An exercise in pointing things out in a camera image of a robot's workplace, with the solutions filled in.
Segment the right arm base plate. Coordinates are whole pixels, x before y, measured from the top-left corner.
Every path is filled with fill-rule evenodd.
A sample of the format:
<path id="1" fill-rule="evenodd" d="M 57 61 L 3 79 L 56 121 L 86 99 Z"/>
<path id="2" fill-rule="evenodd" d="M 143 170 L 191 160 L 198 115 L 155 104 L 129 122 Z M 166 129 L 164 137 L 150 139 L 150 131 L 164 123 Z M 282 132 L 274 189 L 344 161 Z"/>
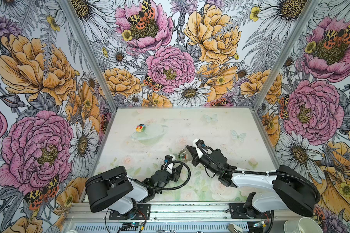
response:
<path id="1" fill-rule="evenodd" d="M 271 212 L 259 212 L 254 207 L 246 207 L 245 203 L 229 203 L 225 211 L 232 219 L 270 219 Z"/>

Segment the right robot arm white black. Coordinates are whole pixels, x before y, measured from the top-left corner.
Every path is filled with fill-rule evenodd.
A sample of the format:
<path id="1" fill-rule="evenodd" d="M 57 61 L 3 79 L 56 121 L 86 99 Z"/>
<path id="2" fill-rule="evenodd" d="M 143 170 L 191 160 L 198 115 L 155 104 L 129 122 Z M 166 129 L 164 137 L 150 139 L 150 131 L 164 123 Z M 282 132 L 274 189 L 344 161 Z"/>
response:
<path id="1" fill-rule="evenodd" d="M 213 173 L 225 187 L 253 188 L 263 190 L 249 193 L 244 204 L 230 208 L 231 211 L 259 218 L 271 211 L 290 210 L 300 216 L 312 217 L 315 205 L 320 201 L 317 187 L 288 166 L 281 165 L 273 171 L 243 170 L 228 164 L 219 149 L 212 149 L 202 140 L 186 147 L 192 157 L 192 164 L 202 165 Z"/>

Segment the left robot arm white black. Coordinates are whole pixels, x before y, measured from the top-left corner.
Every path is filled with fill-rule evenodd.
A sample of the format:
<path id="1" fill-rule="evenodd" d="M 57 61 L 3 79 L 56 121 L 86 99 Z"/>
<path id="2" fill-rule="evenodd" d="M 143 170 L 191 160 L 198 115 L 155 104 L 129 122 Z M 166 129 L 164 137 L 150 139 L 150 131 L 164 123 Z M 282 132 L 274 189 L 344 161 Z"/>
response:
<path id="1" fill-rule="evenodd" d="M 89 178 L 85 183 L 90 210 L 105 209 L 121 215 L 137 211 L 138 203 L 147 203 L 162 191 L 183 188 L 191 178 L 190 168 L 181 161 L 167 161 L 161 169 L 144 181 L 131 178 L 119 166 Z"/>

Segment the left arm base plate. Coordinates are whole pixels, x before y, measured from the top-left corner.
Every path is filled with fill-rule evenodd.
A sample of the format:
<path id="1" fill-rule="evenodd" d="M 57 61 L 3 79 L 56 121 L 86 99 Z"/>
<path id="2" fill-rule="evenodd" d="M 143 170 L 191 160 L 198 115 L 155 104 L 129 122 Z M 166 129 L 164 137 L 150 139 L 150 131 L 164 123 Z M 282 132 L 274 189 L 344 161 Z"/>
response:
<path id="1" fill-rule="evenodd" d="M 120 214 L 118 211 L 110 211 L 109 220 L 149 220 L 151 213 L 151 204 L 136 204 L 134 208 L 126 214 Z"/>

